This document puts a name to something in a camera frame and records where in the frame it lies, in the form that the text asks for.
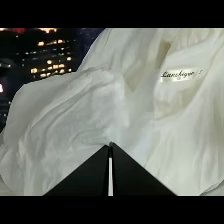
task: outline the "white tag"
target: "white tag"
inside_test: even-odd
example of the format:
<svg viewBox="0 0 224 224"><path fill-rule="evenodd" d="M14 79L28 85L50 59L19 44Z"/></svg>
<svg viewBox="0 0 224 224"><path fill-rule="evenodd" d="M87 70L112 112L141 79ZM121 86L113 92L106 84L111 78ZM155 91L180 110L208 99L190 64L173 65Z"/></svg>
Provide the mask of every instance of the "white tag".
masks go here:
<svg viewBox="0 0 224 224"><path fill-rule="evenodd" d="M201 74L202 72L203 70L198 68L167 70L161 74L160 81L161 82L186 81L195 78L195 76Z"/></svg>

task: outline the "night cityscape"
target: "night cityscape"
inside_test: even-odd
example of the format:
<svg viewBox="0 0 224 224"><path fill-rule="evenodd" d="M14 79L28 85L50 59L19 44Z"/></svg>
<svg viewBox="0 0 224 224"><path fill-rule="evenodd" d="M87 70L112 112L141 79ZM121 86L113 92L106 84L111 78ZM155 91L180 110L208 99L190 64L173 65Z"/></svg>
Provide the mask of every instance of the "night cityscape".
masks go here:
<svg viewBox="0 0 224 224"><path fill-rule="evenodd" d="M0 28L0 131L29 82L75 72L104 28Z"/></svg>

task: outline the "wrinkled white fabric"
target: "wrinkled white fabric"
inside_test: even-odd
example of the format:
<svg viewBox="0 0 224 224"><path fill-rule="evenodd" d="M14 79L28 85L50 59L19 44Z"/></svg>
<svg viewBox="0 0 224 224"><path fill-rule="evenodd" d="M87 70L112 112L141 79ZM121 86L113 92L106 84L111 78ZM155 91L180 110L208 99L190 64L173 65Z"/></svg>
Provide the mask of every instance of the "wrinkled white fabric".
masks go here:
<svg viewBox="0 0 224 224"><path fill-rule="evenodd" d="M43 195L113 141L177 195L224 179L223 29L106 29L77 73L25 85L12 102L0 174ZM197 67L182 82L161 71Z"/></svg>

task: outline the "white cloth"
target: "white cloth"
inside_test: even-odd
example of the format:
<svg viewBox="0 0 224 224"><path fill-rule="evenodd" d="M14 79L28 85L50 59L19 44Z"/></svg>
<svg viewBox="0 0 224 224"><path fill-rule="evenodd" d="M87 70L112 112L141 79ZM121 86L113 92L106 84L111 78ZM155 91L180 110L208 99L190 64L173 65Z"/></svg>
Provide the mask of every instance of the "white cloth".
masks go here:
<svg viewBox="0 0 224 224"><path fill-rule="evenodd" d="M4 182L17 195L43 195L113 141L177 195L220 183L223 44L223 29L106 29L79 72L16 94L0 153ZM185 67L203 73L160 82L161 72Z"/></svg>

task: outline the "brand label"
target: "brand label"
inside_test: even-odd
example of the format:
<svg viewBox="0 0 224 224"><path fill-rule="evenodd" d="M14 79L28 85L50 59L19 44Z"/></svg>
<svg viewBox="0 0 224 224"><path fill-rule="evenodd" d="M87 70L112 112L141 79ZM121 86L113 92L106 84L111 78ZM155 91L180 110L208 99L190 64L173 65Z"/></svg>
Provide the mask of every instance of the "brand label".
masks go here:
<svg viewBox="0 0 224 224"><path fill-rule="evenodd" d="M173 69L167 70L161 74L161 82L177 82L186 81L195 78L203 72L201 69L197 68L187 68L187 69Z"/></svg>

